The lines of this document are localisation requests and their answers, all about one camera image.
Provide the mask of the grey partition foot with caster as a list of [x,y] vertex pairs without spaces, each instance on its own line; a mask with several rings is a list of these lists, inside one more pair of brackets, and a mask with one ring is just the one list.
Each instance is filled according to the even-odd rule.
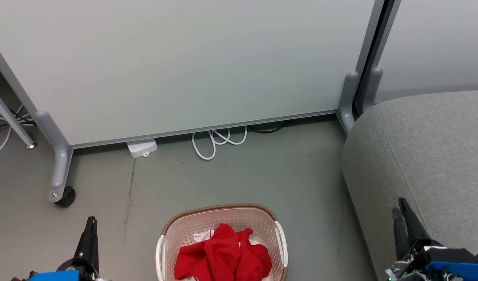
[[38,110],[34,119],[54,152],[54,165],[48,199],[55,203],[62,198],[64,187],[68,186],[66,182],[74,149],[69,145],[66,137],[48,112]]

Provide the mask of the grey metal table leg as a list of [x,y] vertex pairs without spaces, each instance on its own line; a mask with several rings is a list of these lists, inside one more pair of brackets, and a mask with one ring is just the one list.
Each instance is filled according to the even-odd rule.
[[14,130],[21,140],[25,143],[26,149],[33,149],[36,147],[37,142],[34,142],[23,126],[16,119],[15,115],[9,110],[7,105],[0,98],[0,115],[7,121],[12,130]]

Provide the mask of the wide white partition panel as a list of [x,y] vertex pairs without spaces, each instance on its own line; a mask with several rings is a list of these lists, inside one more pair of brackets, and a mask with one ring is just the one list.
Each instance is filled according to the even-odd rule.
[[375,0],[0,0],[0,55],[72,146],[334,112]]

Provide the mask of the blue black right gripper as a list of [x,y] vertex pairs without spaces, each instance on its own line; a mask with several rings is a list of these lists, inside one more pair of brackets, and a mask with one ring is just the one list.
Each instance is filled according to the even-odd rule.
[[478,281],[478,254],[432,240],[404,197],[392,215],[397,261],[385,271],[388,281]]

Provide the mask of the grey fabric sofa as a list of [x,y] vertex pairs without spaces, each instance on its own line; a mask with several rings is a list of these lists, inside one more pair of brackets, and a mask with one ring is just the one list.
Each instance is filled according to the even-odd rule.
[[378,281],[397,259],[400,197],[431,238],[478,254],[478,91],[374,105],[351,128],[341,169]]

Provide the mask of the white power strip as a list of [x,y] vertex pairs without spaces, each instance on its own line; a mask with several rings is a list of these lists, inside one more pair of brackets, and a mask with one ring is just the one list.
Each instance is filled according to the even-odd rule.
[[151,153],[158,149],[157,142],[154,138],[126,142],[126,144],[132,158],[148,158]]

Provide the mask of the black caster wheel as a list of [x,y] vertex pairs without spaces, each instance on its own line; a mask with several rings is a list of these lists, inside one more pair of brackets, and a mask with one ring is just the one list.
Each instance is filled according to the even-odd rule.
[[64,187],[63,196],[59,201],[56,201],[54,204],[60,208],[68,208],[72,205],[76,198],[75,189],[71,186]]

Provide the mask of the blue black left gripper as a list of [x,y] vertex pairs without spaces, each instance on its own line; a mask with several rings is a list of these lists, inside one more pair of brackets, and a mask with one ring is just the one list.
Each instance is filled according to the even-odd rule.
[[87,219],[74,258],[64,262],[54,272],[34,272],[27,281],[101,281],[99,270],[99,247],[97,220]]

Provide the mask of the narrow white partition panel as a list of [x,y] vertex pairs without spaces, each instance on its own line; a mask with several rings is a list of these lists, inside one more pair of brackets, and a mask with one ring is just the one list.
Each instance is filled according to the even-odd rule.
[[478,0],[401,0],[375,103],[478,90]]

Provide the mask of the cream plastic laundry basket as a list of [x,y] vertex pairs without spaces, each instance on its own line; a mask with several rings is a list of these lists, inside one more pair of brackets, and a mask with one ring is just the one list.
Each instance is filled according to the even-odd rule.
[[230,225],[235,231],[252,229],[251,244],[262,244],[268,249],[273,266],[263,281],[287,280],[288,244],[277,216],[259,204],[235,203],[188,210],[166,223],[155,251],[158,281],[175,281],[175,262],[179,249],[194,244],[194,234],[211,231],[221,223]]

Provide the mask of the grey partition post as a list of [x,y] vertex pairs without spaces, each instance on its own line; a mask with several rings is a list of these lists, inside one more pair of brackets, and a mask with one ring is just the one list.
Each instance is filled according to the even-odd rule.
[[363,114],[361,109],[362,98],[369,74],[372,69],[380,67],[379,62],[402,0],[376,0],[376,2],[379,9],[376,19],[371,20],[372,39],[354,98],[354,107],[358,116]]

